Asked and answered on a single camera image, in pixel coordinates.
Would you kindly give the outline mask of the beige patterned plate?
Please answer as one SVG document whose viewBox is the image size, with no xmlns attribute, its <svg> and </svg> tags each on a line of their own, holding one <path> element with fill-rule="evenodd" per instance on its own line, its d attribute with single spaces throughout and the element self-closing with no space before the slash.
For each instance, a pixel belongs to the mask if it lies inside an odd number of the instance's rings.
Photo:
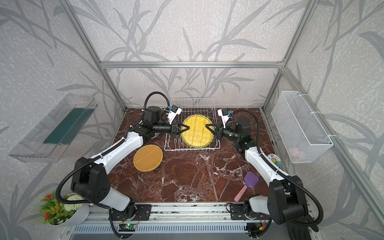
<svg viewBox="0 0 384 240">
<path fill-rule="evenodd" d="M 183 123 L 190 129 L 181 134 L 183 141 L 192 148 L 208 147 L 213 141 L 213 136 L 207 130 L 206 124 L 213 123 L 208 117 L 203 115 L 191 115 Z"/>
<path fill-rule="evenodd" d="M 141 172 L 151 172 L 155 170 L 161 163 L 162 160 L 141 161 L 137 162 L 135 166 Z"/>
<path fill-rule="evenodd" d="M 143 146 L 142 148 L 140 148 L 135 153 L 133 163 L 135 166 L 137 164 L 137 162 L 150 161 L 150 160 L 162 160 L 163 161 L 163 151 L 159 146 L 156 146 L 156 145 Z"/>
</svg>

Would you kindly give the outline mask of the white wire dish rack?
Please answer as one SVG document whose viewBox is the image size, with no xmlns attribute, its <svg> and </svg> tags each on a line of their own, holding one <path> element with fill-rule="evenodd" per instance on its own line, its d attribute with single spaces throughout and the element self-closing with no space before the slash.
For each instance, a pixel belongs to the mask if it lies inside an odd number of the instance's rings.
<svg viewBox="0 0 384 240">
<path fill-rule="evenodd" d="M 177 135 L 166 134 L 165 151 L 217 150 L 221 148 L 220 140 L 215 139 L 207 124 L 218 121 L 215 99 L 177 98 L 171 104 L 182 109 L 175 120 L 190 127 L 189 130 Z"/>
</svg>

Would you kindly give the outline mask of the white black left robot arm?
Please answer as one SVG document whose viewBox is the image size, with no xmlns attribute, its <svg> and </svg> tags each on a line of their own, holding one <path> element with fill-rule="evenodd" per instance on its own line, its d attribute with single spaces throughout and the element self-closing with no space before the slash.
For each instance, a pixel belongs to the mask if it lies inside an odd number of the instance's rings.
<svg viewBox="0 0 384 240">
<path fill-rule="evenodd" d="M 74 170 L 57 187 L 57 201 L 68 205 L 94 204 L 132 218 L 137 212 L 134 200 L 112 188 L 108 174 L 156 134 L 176 136 L 189 130 L 188 126 L 176 120 L 181 112 L 182 108 L 171 104 L 165 109 L 144 105 L 141 118 L 118 142 L 89 159 L 81 157 L 76 161 Z"/>
</svg>

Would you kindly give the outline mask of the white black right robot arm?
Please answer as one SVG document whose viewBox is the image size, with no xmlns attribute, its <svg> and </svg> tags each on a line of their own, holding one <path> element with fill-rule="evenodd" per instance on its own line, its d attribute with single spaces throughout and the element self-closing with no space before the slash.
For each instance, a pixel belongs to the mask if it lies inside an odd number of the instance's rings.
<svg viewBox="0 0 384 240">
<path fill-rule="evenodd" d="M 266 197 L 252 197 L 249 204 L 253 212 L 269 215 L 276 224 L 292 223 L 304 227 L 319 225 L 324 210 L 317 198 L 303 187 L 301 179 L 284 172 L 262 151 L 260 140 L 252 139 L 249 118 L 241 116 L 236 127 L 230 124 L 239 110 L 219 109 L 220 123 L 207 124 L 206 128 L 216 139 L 227 138 L 236 151 L 250 163 L 269 186 Z"/>
</svg>

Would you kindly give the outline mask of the small round patterned dish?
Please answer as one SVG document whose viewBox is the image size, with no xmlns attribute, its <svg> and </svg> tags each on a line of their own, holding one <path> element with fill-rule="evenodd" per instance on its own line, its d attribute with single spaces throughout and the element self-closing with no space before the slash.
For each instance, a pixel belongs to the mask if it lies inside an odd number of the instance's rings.
<svg viewBox="0 0 384 240">
<path fill-rule="evenodd" d="M 277 168 L 281 167 L 282 161 L 279 156 L 276 154 L 269 154 L 268 158 L 277 166 Z"/>
</svg>

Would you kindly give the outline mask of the purple pink spatula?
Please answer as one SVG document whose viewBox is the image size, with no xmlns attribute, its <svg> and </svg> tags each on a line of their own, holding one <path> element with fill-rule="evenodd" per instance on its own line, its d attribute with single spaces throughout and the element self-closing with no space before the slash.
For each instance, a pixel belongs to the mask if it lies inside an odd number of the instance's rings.
<svg viewBox="0 0 384 240">
<path fill-rule="evenodd" d="M 244 181 L 245 185 L 234 198 L 234 202 L 236 203 L 241 200 L 242 196 L 248 188 L 253 188 L 259 182 L 259 177 L 252 172 L 248 172 L 244 177 Z"/>
</svg>

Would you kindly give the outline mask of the pink object in basket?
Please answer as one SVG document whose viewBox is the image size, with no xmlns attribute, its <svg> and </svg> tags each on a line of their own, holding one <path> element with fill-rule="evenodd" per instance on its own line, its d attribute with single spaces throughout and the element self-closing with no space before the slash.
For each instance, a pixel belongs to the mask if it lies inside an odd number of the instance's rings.
<svg viewBox="0 0 384 240">
<path fill-rule="evenodd" d="M 295 159 L 300 159 L 302 157 L 302 154 L 303 154 L 303 152 L 296 147 L 289 148 L 288 152 L 289 152 L 290 156 L 292 158 L 295 158 Z"/>
</svg>

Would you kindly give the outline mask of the green mat in shelf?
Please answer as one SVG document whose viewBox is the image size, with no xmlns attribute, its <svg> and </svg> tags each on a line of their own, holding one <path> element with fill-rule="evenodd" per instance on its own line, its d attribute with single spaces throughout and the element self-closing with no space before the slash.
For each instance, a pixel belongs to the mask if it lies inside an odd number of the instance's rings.
<svg viewBox="0 0 384 240">
<path fill-rule="evenodd" d="M 94 109 L 72 109 L 43 143 L 70 145 L 94 111 Z"/>
</svg>

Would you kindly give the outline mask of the green lit circuit board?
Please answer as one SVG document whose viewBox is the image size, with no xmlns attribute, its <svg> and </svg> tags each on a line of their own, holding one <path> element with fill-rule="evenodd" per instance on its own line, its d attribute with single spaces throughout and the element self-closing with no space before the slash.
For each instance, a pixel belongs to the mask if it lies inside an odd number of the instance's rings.
<svg viewBox="0 0 384 240">
<path fill-rule="evenodd" d="M 135 232 L 136 229 L 138 228 L 139 222 L 134 222 L 134 223 L 126 223 L 126 222 L 121 222 L 119 223 L 119 232 Z"/>
</svg>

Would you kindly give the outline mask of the black glove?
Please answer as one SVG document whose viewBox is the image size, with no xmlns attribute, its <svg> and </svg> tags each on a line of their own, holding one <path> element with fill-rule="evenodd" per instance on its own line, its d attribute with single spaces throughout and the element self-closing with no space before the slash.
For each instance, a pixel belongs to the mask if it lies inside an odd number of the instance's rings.
<svg viewBox="0 0 384 240">
<path fill-rule="evenodd" d="M 308 227 L 287 223 L 288 234 L 290 240 L 311 240 L 311 235 Z"/>
</svg>

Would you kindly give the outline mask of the potted artificial flowers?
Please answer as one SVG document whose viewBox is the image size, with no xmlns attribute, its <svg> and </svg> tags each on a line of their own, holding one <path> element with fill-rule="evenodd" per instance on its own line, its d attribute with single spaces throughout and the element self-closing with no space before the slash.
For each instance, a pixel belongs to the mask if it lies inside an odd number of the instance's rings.
<svg viewBox="0 0 384 240">
<path fill-rule="evenodd" d="M 50 226 L 71 227 L 83 223 L 89 213 L 89 204 L 63 204 L 57 201 L 55 192 L 41 200 L 40 222 Z"/>
</svg>

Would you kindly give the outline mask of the white mesh wall basket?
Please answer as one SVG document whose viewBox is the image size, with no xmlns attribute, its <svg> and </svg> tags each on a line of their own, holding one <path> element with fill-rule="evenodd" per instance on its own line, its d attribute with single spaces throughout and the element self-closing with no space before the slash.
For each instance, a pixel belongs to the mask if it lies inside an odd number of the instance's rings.
<svg viewBox="0 0 384 240">
<path fill-rule="evenodd" d="M 303 95 L 298 91 L 282 91 L 272 110 L 272 118 L 288 152 L 296 147 L 303 152 L 294 164 L 312 163 L 333 147 L 331 136 L 326 132 Z"/>
</svg>

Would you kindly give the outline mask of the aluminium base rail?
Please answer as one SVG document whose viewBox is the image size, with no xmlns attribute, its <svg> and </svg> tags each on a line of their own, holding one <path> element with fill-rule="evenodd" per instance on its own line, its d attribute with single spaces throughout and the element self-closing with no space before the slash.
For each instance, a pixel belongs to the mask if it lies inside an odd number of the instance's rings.
<svg viewBox="0 0 384 240">
<path fill-rule="evenodd" d="M 251 214 L 251 220 L 232 220 L 226 210 L 227 203 L 143 203 L 151 205 L 147 221 L 139 222 L 135 232 L 119 232 L 121 221 L 109 220 L 108 211 L 90 207 L 87 219 L 76 226 L 64 227 L 57 240 L 117 240 L 117 239 L 245 239 L 288 240 L 287 226 L 277 225 L 271 217 L 260 213 Z"/>
</svg>

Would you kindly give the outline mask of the aluminium frame crossbar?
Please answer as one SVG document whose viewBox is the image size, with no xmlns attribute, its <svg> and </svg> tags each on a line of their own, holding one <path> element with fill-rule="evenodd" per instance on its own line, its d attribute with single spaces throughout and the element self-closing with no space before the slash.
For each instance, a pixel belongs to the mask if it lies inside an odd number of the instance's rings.
<svg viewBox="0 0 384 240">
<path fill-rule="evenodd" d="M 279 69 L 282 62 L 100 62 L 103 69 L 112 68 L 265 68 Z"/>
</svg>

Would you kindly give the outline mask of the clear plastic wall shelf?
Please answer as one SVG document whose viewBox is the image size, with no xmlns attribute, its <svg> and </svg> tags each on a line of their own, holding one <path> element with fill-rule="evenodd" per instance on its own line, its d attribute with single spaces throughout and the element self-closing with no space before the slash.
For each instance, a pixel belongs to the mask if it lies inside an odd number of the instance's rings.
<svg viewBox="0 0 384 240">
<path fill-rule="evenodd" d="M 9 155 L 24 163 L 56 163 L 70 145 L 44 144 L 44 140 L 74 108 L 96 109 L 98 104 L 94 97 L 67 94 L 18 143 Z"/>
</svg>

